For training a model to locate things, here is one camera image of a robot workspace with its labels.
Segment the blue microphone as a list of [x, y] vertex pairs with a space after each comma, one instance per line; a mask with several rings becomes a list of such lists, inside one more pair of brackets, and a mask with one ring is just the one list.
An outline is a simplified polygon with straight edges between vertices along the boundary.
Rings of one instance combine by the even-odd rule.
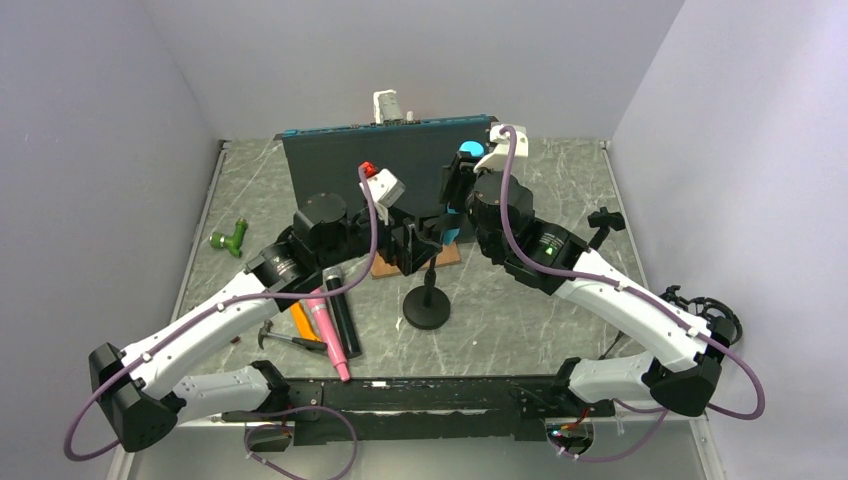
[[440, 218], [443, 245], [453, 243], [460, 234], [466, 197], [477, 178], [473, 169], [483, 154], [481, 143], [464, 141], [451, 163], [442, 167], [439, 203], [445, 207]]

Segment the black stand with blue mic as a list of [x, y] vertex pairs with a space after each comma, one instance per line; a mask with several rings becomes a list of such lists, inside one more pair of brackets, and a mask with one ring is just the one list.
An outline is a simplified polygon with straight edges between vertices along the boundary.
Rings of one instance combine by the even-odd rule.
[[404, 298], [403, 315], [405, 320], [420, 330], [436, 330], [449, 319], [451, 303], [447, 295], [436, 287], [437, 257], [442, 252], [443, 231], [439, 217], [430, 217], [422, 221], [425, 244], [428, 248], [428, 264], [421, 286], [412, 289]]

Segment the black handheld microphone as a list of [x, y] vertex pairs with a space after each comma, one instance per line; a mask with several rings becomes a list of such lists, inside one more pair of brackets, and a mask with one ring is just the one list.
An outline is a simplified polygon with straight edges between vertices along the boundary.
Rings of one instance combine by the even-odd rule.
[[[323, 278], [326, 291], [335, 291], [343, 287], [343, 272], [340, 267], [326, 269], [323, 272]], [[346, 294], [328, 296], [327, 300], [346, 357], [348, 359], [360, 357], [363, 351]]]

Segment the pink microphone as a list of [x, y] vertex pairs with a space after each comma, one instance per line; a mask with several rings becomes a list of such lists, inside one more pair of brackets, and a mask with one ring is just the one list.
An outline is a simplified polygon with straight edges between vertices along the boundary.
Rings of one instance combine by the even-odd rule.
[[328, 358], [342, 382], [349, 382], [351, 374], [347, 356], [336, 332], [330, 310], [323, 298], [310, 298], [305, 304], [319, 329], [319, 336], [327, 345]]

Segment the black round base mic stand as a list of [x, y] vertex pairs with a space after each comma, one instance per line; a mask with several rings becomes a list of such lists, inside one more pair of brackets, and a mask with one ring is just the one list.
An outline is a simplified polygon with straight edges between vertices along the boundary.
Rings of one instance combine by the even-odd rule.
[[611, 231], [621, 231], [626, 228], [626, 220], [620, 211], [610, 211], [600, 207], [587, 216], [588, 225], [595, 229], [592, 238], [587, 242], [586, 250], [597, 251], [607, 239]]

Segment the black tripod shock mount stand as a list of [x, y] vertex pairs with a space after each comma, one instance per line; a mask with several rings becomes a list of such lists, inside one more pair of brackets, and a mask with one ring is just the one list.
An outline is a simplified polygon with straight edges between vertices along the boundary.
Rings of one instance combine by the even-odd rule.
[[593, 312], [674, 372], [694, 367], [709, 349], [708, 338], [730, 344], [737, 336], [730, 310], [707, 302], [666, 293], [657, 296], [634, 286], [617, 290], [601, 285], [588, 292]]

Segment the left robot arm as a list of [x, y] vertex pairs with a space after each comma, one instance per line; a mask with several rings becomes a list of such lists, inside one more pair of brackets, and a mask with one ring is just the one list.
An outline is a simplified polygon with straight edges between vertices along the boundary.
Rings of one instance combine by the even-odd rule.
[[279, 417], [289, 387], [267, 360], [225, 374], [193, 369], [249, 327], [302, 300], [324, 297], [326, 270], [359, 257], [404, 275], [444, 244], [442, 216], [416, 217], [390, 194], [370, 194], [357, 214], [333, 193], [310, 197], [277, 239], [221, 290], [164, 329], [125, 347], [104, 343], [88, 357], [93, 400], [128, 452], [151, 447], [177, 425], [217, 413]]

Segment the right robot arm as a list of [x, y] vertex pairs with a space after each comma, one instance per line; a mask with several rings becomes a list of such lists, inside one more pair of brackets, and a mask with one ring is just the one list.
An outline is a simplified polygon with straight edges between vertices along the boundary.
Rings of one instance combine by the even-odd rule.
[[574, 415], [587, 404], [606, 400], [652, 400], [679, 415], [702, 415], [722, 372], [724, 355], [717, 347], [730, 347], [742, 337], [733, 311], [710, 297], [682, 297], [677, 286], [654, 295], [596, 249], [603, 233], [624, 228], [620, 213], [601, 208], [591, 214], [596, 236], [586, 242], [537, 218], [532, 192], [511, 178], [507, 211], [520, 250], [545, 267], [580, 275], [565, 278], [532, 269], [510, 248], [501, 224], [501, 173], [475, 172], [476, 162], [459, 152], [443, 167], [440, 201], [469, 220], [481, 253], [519, 283], [591, 311], [644, 349], [622, 358], [566, 360], [558, 373], [563, 380], [550, 391], [555, 409]]

